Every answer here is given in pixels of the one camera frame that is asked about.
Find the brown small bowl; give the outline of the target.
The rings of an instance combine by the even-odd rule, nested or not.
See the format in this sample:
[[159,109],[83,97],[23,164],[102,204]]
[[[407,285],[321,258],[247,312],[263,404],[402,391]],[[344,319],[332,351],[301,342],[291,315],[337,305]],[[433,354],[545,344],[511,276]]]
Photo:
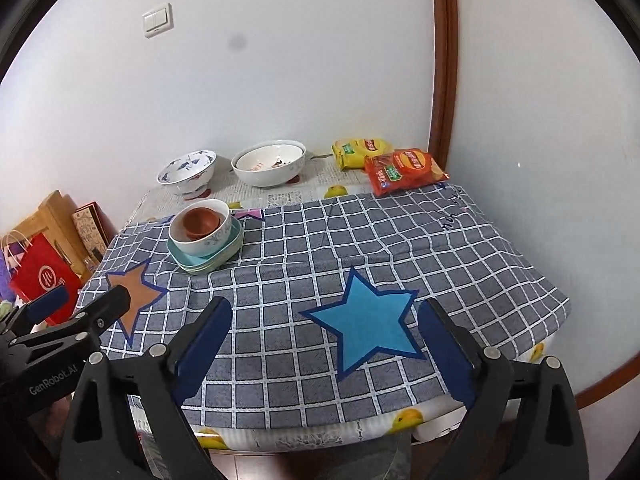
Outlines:
[[209,236],[221,226],[224,218],[217,211],[207,207],[196,207],[187,211],[182,218],[184,234],[188,240],[200,240]]

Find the plain white bowl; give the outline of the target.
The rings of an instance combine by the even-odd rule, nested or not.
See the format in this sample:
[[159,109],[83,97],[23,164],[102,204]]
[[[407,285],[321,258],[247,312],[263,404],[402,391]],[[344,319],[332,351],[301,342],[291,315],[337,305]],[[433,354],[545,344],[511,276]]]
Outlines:
[[216,252],[230,233],[230,209],[222,200],[213,198],[186,206],[169,225],[169,238],[184,254],[193,257]]

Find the red paper bag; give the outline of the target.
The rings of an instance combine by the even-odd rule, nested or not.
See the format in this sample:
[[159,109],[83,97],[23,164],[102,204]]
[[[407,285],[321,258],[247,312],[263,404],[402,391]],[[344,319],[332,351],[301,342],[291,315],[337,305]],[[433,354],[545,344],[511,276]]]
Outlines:
[[25,252],[10,286],[25,302],[36,300],[62,286],[67,299],[46,318],[49,325],[60,325],[68,321],[74,312],[81,281],[54,249],[34,246]]

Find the wooden furniture piece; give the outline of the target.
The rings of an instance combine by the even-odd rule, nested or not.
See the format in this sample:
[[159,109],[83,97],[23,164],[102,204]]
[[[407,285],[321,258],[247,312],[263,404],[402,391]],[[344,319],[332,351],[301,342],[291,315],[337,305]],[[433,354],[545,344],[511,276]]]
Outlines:
[[89,254],[72,219],[75,203],[59,190],[49,194],[36,211],[12,229],[3,229],[10,242],[43,234],[58,255],[70,266],[85,284],[92,272],[86,265]]

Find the patterned red box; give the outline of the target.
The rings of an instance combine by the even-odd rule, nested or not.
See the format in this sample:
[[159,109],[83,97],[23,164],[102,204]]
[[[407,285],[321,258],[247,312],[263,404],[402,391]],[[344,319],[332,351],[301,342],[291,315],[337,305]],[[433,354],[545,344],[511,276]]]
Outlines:
[[100,263],[117,230],[97,202],[82,205],[72,212],[75,229],[89,257]]

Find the blue crane pattern bowl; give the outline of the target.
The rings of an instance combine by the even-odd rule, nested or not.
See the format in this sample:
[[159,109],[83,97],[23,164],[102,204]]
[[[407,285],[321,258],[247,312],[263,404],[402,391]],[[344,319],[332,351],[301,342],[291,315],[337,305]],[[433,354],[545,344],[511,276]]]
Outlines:
[[156,182],[171,194],[192,200],[201,196],[215,172],[217,154],[198,150],[172,160],[156,177]]

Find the grey checkered tablecloth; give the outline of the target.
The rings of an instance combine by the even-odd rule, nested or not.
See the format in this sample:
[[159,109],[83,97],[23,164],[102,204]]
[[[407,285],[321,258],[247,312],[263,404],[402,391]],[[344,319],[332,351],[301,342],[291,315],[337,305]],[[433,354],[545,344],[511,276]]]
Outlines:
[[122,278],[148,296],[129,326],[103,334],[112,358],[168,341],[215,297],[230,302],[227,338],[184,406],[198,426],[416,426],[446,391],[418,330],[422,301],[511,359],[537,353],[570,314],[452,184],[273,207],[241,224],[239,252],[201,275],[171,257],[167,220],[128,226],[79,296],[88,304]]

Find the large white outer bowl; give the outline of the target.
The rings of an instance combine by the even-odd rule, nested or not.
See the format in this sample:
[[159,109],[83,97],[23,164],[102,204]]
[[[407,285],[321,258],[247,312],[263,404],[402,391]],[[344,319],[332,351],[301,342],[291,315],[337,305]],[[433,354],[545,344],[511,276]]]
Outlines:
[[274,188],[298,176],[306,162],[303,143],[273,140],[258,143],[236,154],[231,161],[234,174],[254,188]]

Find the lemon print inner bowl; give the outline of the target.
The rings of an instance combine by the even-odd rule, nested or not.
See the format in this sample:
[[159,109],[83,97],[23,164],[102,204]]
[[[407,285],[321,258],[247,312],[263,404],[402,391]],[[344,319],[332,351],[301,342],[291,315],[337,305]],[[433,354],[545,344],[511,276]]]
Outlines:
[[304,153],[304,149],[296,144],[267,144],[241,155],[235,167],[251,172],[281,168],[296,162]]

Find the red chips bag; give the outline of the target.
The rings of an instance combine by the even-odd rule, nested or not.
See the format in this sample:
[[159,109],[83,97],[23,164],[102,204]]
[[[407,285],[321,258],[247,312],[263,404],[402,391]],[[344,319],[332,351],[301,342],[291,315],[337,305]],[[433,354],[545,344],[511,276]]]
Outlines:
[[390,154],[367,157],[364,171],[376,197],[449,179],[433,156],[418,148],[404,148]]

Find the yellow chips bag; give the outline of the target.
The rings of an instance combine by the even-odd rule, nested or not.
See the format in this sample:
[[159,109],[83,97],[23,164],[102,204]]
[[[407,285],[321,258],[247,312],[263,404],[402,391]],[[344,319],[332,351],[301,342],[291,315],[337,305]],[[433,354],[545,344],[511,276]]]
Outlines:
[[332,144],[338,168],[362,169],[368,157],[391,153],[393,145],[382,139],[342,139]]

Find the white wall switch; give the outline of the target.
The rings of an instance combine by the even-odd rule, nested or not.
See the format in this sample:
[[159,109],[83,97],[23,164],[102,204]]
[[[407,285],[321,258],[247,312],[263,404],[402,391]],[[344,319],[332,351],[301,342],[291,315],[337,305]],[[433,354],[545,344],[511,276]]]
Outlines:
[[168,32],[174,27],[172,6],[166,2],[156,9],[142,15],[143,35],[151,39],[163,32]]

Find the brown wooden door frame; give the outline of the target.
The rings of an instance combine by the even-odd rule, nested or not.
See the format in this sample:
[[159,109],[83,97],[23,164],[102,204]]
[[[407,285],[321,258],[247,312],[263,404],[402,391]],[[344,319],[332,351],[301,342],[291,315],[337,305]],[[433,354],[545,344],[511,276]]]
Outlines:
[[446,168],[456,109],[459,66],[458,0],[434,1],[434,91],[428,151]]

